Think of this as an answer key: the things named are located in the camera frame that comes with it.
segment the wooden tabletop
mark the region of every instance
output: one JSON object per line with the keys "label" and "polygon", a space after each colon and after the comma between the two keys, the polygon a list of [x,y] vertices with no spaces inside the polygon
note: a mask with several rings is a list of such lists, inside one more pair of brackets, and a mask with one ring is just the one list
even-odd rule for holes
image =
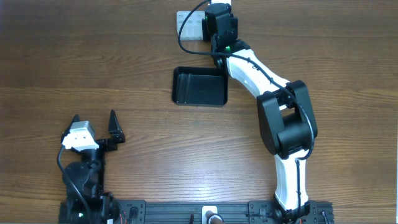
{"label": "wooden tabletop", "polygon": [[[0,1],[0,222],[55,223],[56,163],[74,114],[106,138],[116,111],[126,143],[106,155],[106,190],[149,202],[270,200],[275,162],[254,97],[230,78],[222,108],[177,106],[178,66],[213,67],[177,44],[191,0]],[[398,1],[234,0],[239,38],[271,70],[303,80],[319,134],[311,200],[338,223],[394,223]],[[189,49],[209,50],[203,42]],[[66,152],[63,164],[79,160]]]}

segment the black plastic container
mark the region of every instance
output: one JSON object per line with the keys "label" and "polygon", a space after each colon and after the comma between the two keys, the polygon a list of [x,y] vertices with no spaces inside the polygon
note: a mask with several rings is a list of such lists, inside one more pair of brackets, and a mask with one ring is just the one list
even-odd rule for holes
{"label": "black plastic container", "polygon": [[172,99],[178,105],[223,106],[228,100],[228,76],[217,68],[177,67]]}

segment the wood grain surface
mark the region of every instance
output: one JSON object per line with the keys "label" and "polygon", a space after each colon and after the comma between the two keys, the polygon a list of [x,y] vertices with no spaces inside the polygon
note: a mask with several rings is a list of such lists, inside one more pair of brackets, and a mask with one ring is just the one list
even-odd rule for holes
{"label": "wood grain surface", "polygon": [[[188,0],[0,1],[0,222],[55,223],[56,163],[74,114],[126,143],[106,155],[106,190],[150,202],[270,200],[274,158],[256,102],[229,81],[222,108],[177,106],[177,66],[212,67],[177,44]],[[395,223],[398,1],[234,0],[239,37],[310,90],[319,135],[307,192],[337,223]],[[209,44],[187,42],[193,50]],[[79,160],[66,152],[63,164]]]}

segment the cable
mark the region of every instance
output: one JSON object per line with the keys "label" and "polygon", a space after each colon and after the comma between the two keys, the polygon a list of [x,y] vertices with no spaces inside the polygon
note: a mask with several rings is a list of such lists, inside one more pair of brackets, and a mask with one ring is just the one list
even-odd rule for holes
{"label": "cable", "polygon": [[291,93],[288,89],[286,89],[286,87],[281,86],[280,84],[276,83],[274,81],[274,79],[272,77],[270,77],[266,71],[264,71],[264,69],[262,69],[256,62],[253,62],[250,58],[245,58],[242,57],[240,55],[235,55],[235,54],[228,54],[228,53],[221,53],[221,52],[196,52],[196,51],[191,51],[186,49],[182,43],[181,43],[181,33],[182,33],[182,29],[185,25],[185,23],[188,21],[189,17],[202,5],[206,4],[206,2],[209,2],[211,0],[204,0],[203,2],[199,3],[199,5],[197,5],[194,9],[192,9],[192,11],[188,14],[188,16],[185,18],[185,20],[182,22],[181,28],[178,32],[178,44],[180,46],[180,48],[185,51],[186,53],[189,54],[195,54],[195,55],[210,55],[210,56],[221,56],[221,57],[235,57],[235,58],[239,58],[241,60],[245,60],[249,63],[252,63],[259,71],[261,71],[266,78],[269,80],[269,82],[273,85],[275,85],[276,87],[278,87],[279,89],[281,89],[282,91],[284,91],[286,94],[288,94],[290,96],[290,99],[292,99],[293,103],[298,107],[298,109],[300,110],[300,112],[304,115],[305,120],[307,121],[308,127],[310,128],[310,134],[311,134],[311,143],[310,143],[310,149],[308,150],[307,154],[303,157],[300,158],[296,158],[295,162],[296,162],[296,166],[297,166],[297,197],[298,197],[298,212],[297,214],[300,214],[300,207],[301,207],[301,192],[300,192],[300,161],[302,160],[306,160],[311,156],[311,153],[313,151],[313,147],[315,144],[315,135],[313,132],[313,128],[311,125],[311,121],[310,118],[308,117],[307,113],[305,112],[303,106],[297,101],[296,97],[293,95],[293,93]]}
{"label": "cable", "polygon": [[83,196],[81,195],[81,193],[77,189],[76,185],[72,182],[72,180],[69,178],[69,175],[67,174],[65,169],[62,167],[61,155],[62,155],[62,151],[64,149],[65,149],[65,146],[61,146],[60,151],[58,152],[58,156],[57,156],[58,166],[59,166],[63,176],[66,178],[67,182],[72,186],[72,188],[75,190],[75,193],[77,194],[78,198],[81,200],[81,202],[85,206],[86,211],[87,211],[88,221],[90,222],[90,224],[93,224],[92,217],[91,217],[91,210],[90,210],[90,208],[89,208],[89,206],[87,204],[87,201],[83,198]]}

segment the wooden table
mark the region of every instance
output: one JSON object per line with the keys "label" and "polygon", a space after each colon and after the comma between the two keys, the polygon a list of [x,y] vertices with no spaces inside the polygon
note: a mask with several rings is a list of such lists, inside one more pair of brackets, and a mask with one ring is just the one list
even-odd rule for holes
{"label": "wooden table", "polygon": [[[127,138],[106,155],[116,197],[272,198],[274,158],[240,83],[230,80],[222,108],[171,100],[175,67],[213,66],[177,44],[176,11],[197,3],[0,1],[0,222],[57,222],[60,135],[78,113],[108,137],[111,109]],[[307,192],[333,202],[338,223],[395,221],[397,10],[398,1],[233,1],[239,37],[277,74],[308,85],[319,135]]]}

